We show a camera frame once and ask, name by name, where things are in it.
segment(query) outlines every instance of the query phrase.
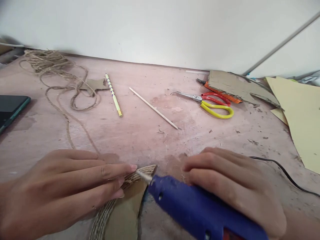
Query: glue gun nozzle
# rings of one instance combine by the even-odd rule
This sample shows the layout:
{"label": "glue gun nozzle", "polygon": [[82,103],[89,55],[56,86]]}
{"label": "glue gun nozzle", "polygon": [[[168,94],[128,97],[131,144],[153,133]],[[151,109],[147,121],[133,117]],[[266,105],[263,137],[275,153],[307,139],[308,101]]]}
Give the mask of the glue gun nozzle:
{"label": "glue gun nozzle", "polygon": [[136,173],[149,185],[151,183],[152,177],[144,174],[143,172],[140,172],[139,170],[136,171]]}

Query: red scissor handle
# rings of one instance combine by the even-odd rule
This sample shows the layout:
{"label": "red scissor handle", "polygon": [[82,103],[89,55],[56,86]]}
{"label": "red scissor handle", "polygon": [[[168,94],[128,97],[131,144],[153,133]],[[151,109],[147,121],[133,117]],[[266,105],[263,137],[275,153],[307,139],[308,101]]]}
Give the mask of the red scissor handle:
{"label": "red scissor handle", "polygon": [[[209,97],[209,95],[212,95],[212,96],[216,96],[220,99],[222,99],[223,101],[225,101],[225,103],[223,102],[220,102],[219,100],[213,98],[213,97]],[[207,92],[207,93],[203,93],[201,94],[201,97],[203,100],[209,100],[209,101],[212,101],[218,105],[223,105],[223,106],[228,106],[230,107],[230,101],[228,99],[226,99],[224,96],[220,95],[219,93],[214,93],[214,92]]]}

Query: white wall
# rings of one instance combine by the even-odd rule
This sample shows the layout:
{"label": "white wall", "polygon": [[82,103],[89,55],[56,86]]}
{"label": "white wall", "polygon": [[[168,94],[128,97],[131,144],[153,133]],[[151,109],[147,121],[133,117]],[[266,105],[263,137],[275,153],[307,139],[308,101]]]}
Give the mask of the white wall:
{"label": "white wall", "polygon": [[319,10],[318,0],[0,0],[0,37],[38,49],[242,74]]}
{"label": "white wall", "polygon": [[320,70],[320,19],[272,55],[250,77],[300,76]]}

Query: yellow paper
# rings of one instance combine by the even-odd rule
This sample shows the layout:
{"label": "yellow paper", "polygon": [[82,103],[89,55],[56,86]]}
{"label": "yellow paper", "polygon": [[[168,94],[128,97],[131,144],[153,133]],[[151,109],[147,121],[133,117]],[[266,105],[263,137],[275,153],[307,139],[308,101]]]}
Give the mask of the yellow paper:
{"label": "yellow paper", "polygon": [[270,110],[270,112],[272,112],[277,118],[279,118],[283,123],[285,123],[286,125],[288,125],[286,116],[284,115],[283,111],[279,108],[276,109],[272,109]]}
{"label": "yellow paper", "polygon": [[267,77],[304,166],[320,174],[320,87]]}

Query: yellow scissor handle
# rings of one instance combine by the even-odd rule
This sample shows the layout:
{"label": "yellow scissor handle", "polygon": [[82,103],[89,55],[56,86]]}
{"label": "yellow scissor handle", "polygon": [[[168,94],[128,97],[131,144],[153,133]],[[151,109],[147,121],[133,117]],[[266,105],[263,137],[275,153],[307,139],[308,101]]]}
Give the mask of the yellow scissor handle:
{"label": "yellow scissor handle", "polygon": [[[222,119],[228,119],[231,118],[234,114],[234,111],[231,107],[227,107],[227,106],[223,106],[223,105],[213,105],[210,103],[207,103],[205,101],[201,101],[201,105],[200,107],[202,107],[204,110],[206,110],[208,113],[210,113],[211,115],[217,117],[217,118],[222,118]],[[214,111],[212,111],[210,108],[221,108],[221,109],[225,109],[229,112],[229,115],[221,115],[219,113],[216,113]]]}

